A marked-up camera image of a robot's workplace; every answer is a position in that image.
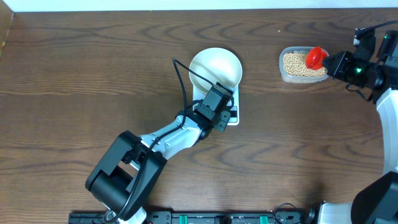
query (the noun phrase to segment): wooden table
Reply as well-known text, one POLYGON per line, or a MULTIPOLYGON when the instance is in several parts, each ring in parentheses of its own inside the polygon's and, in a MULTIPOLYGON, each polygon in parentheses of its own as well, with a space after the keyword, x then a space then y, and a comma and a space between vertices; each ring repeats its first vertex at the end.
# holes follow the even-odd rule
POLYGON ((66 223, 72 210, 104 210, 85 189, 86 178, 119 133, 150 133, 172 122, 183 101, 171 58, 189 64, 208 47, 230 49, 243 63, 241 123, 171 158, 148 204, 263 211, 283 202, 351 201, 381 176, 376 107, 331 78, 284 83, 279 54, 298 45, 330 54, 354 50, 355 27, 397 15, 398 9, 16 14, 0 62, 1 223, 66 223))

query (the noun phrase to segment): black mount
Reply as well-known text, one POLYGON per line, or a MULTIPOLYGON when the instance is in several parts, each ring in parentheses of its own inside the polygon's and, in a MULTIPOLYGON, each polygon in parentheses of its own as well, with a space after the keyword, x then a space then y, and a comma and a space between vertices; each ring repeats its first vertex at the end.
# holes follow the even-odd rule
POLYGON ((87 178, 86 189, 109 209, 119 213, 136 181, 118 166, 119 162, 135 162, 140 166, 145 154, 149 154, 146 165, 141 167, 143 173, 132 200, 120 216, 122 220, 130 219, 143 206, 166 165, 167 160, 161 153, 147 150, 141 144, 141 138, 125 131, 116 138, 87 178))
POLYGON ((398 223, 398 173, 389 172, 356 195, 353 224, 398 223))
MULTIPOLYGON (((188 111, 187 117, 201 129, 198 141, 207 138, 213 128, 219 132, 225 131, 231 117, 227 104, 233 100, 232 95, 231 90, 217 83, 210 88, 205 99, 199 102, 193 111, 188 111)), ((178 115, 183 115, 183 111, 179 111, 178 115)))

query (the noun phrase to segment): digital scale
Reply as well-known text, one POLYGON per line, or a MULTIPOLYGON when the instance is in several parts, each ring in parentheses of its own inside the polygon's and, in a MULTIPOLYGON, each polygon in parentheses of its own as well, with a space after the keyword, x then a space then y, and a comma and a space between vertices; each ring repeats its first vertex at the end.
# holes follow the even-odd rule
MULTIPOLYGON (((205 95, 199 92, 196 87, 193 87, 193 100, 203 100, 205 95)), ((234 106, 231 108, 231 117, 228 122, 228 126, 236 126, 239 124, 239 87, 237 86, 234 89, 234 106)))

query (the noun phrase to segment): red scoop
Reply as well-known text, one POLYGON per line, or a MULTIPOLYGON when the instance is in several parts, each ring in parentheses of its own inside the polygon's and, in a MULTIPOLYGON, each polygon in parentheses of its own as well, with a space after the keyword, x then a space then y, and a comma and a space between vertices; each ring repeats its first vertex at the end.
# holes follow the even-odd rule
POLYGON ((322 61, 328 54, 320 47, 314 47, 305 59, 305 66, 312 70, 322 68, 322 61))

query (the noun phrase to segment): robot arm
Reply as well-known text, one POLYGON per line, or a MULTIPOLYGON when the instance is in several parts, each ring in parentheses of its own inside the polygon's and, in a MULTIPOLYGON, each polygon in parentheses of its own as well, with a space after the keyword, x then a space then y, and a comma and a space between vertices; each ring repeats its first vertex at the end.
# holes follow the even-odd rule
POLYGON ((398 21, 356 29, 355 53, 342 51, 323 61, 329 76, 373 90, 369 101, 373 98, 382 123, 384 169, 383 177, 357 194, 352 203, 323 204, 318 223, 398 223, 398 31, 386 32, 377 53, 379 60, 369 61, 376 43, 374 29, 394 22, 398 21))
POLYGON ((227 104, 232 95, 217 83, 194 110, 180 111, 166 127, 139 137, 121 133, 86 181, 86 189, 109 208, 106 219, 117 213, 119 223, 142 223, 146 218, 142 206, 167 159, 204 140, 212 129, 223 132, 231 116, 227 104), (135 178, 118 166, 120 161, 139 171, 135 178))
POLYGON ((376 103, 384 141, 383 175, 398 172, 398 90, 389 88, 376 103))

